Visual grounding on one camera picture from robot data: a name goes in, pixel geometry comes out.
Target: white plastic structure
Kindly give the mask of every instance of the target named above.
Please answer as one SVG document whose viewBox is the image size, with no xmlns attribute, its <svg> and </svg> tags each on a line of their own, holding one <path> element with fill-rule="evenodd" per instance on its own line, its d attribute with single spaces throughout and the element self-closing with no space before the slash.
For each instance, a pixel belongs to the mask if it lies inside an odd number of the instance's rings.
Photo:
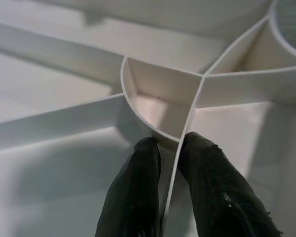
<svg viewBox="0 0 296 237">
<path fill-rule="evenodd" d="M 189 131 L 296 237 L 296 49 L 269 3 L 0 0 L 0 237 L 93 236 L 146 136 L 162 152 L 162 234 L 196 237 L 177 172 Z"/>
</svg>

